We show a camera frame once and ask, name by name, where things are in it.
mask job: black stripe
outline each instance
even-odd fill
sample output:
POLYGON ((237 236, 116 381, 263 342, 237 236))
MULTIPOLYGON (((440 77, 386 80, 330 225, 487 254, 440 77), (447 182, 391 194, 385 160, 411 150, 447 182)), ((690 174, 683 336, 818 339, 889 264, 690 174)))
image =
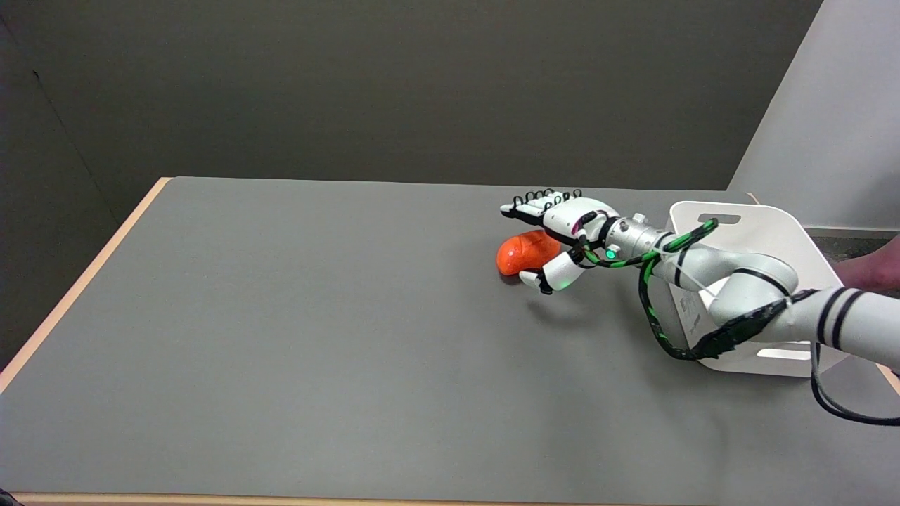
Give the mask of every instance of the black stripe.
POLYGON ((597 234, 597 241, 599 241, 600 246, 605 248, 607 246, 607 235, 609 234, 609 229, 613 228, 613 224, 618 220, 620 216, 609 216, 607 220, 603 222, 603 225, 600 227, 600 233, 597 234))
POLYGON ((749 274, 750 276, 756 276, 759 279, 761 279, 762 281, 765 281, 766 283, 778 288, 778 290, 781 292, 781 294, 783 294, 785 297, 790 296, 790 292, 787 290, 787 288, 782 286, 781 283, 779 283, 778 281, 775 281, 775 279, 764 275, 762 272, 757 272, 757 271, 750 270, 750 269, 740 268, 740 269, 735 269, 734 272, 732 272, 732 274, 749 274))
POLYGON ((687 248, 684 248, 678 254, 678 268, 675 269, 675 286, 677 286, 678 288, 681 288, 681 264, 684 263, 684 257, 685 257, 685 255, 688 254, 689 248, 690 248, 690 246, 688 246, 687 248))
POLYGON ((547 232, 547 235, 550 236, 551 239, 556 239, 566 246, 570 246, 573 248, 575 246, 578 246, 577 239, 573 239, 571 237, 566 237, 566 236, 562 235, 561 233, 557 232, 556 230, 551 230, 547 227, 544 227, 544 231, 547 232))
POLYGON ((845 286, 838 288, 834 291, 831 297, 828 297, 828 302, 825 303, 825 306, 822 308, 822 312, 819 313, 819 324, 815 328, 815 337, 819 340, 820 343, 825 344, 825 320, 828 318, 828 312, 832 310, 832 306, 834 303, 838 301, 838 297, 843 295, 844 292, 850 290, 845 286))
POLYGON ((666 232, 662 234, 660 238, 656 240, 656 244, 654 244, 653 247, 659 249, 660 245, 662 244, 662 240, 669 237, 670 235, 675 235, 675 232, 666 232))
POLYGON ((847 313, 850 311, 850 307, 853 303, 855 303, 864 293, 865 292, 860 290, 848 297, 847 301, 844 302, 844 305, 841 306, 841 310, 838 311, 838 317, 834 320, 834 330, 832 330, 832 348, 841 349, 841 327, 843 327, 844 318, 847 317, 847 313))

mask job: green cable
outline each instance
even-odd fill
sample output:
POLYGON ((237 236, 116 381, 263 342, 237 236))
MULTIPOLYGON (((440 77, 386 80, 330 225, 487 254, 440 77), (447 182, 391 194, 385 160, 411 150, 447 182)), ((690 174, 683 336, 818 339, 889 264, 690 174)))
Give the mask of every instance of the green cable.
MULTIPOLYGON (((715 218, 709 221, 705 221, 702 225, 695 228, 694 230, 681 235, 675 240, 667 243, 662 247, 662 250, 666 253, 675 253, 685 248, 689 248, 711 234, 713 230, 715 230, 718 226, 719 222, 715 218)), ((612 262, 599 258, 593 250, 588 247, 584 247, 584 256, 592 264, 600 267, 615 269, 634 266, 638 264, 641 265, 641 273, 638 276, 638 296, 641 299, 641 305, 643 306, 643 311, 646 314, 647 322, 650 324, 650 330, 653 332, 653 336, 656 338, 656 341, 660 344, 662 349, 665 350, 665 352, 668 353, 671 357, 677 358, 678 360, 699 360, 700 358, 711 357, 713 354, 721 352, 719 351, 719 348, 721 347, 715 347, 715 349, 710 348, 709 350, 675 348, 669 342, 669 338, 662 331, 662 325, 660 324, 659 318, 657 318, 656 316, 656 310, 653 308, 653 304, 650 302, 650 295, 648 292, 650 278, 653 276, 653 268, 656 267, 656 264, 658 264, 661 259, 659 251, 649 251, 647 253, 644 253, 640 257, 612 262)), ((734 349, 734 346, 730 343, 724 344, 725 348, 728 348, 729 346, 731 347, 731 349, 734 349)))

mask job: gray wall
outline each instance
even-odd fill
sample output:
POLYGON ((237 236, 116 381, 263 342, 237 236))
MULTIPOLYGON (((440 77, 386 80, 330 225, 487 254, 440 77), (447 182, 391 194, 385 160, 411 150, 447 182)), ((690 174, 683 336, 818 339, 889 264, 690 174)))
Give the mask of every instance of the gray wall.
POLYGON ((163 175, 725 189, 820 2, 7 2, 123 219, 163 175))
POLYGON ((0 27, 0 368, 115 232, 116 223, 0 27))
POLYGON ((900 2, 822 5, 733 189, 809 227, 900 231, 897 20, 900 2))

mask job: white wall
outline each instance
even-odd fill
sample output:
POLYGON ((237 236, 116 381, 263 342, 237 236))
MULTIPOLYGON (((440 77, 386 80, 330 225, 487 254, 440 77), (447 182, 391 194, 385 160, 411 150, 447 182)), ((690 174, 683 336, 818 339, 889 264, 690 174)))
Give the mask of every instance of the white wall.
POLYGON ((809 227, 900 230, 900 2, 825 0, 729 189, 809 227))

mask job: table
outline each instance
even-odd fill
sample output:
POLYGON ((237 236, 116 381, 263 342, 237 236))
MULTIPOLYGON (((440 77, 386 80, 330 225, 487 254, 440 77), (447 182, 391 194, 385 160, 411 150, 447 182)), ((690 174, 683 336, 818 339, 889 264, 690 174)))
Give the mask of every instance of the table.
MULTIPOLYGON (((895 431, 828 415, 806 381, 671 360, 634 270, 551 297, 504 283, 496 247, 527 226, 498 207, 525 190, 160 181, 0 375, 3 487, 29 504, 900 496, 895 431)), ((680 200, 748 202, 584 193, 659 224, 680 200)), ((896 407, 865 361, 824 381, 896 407)))

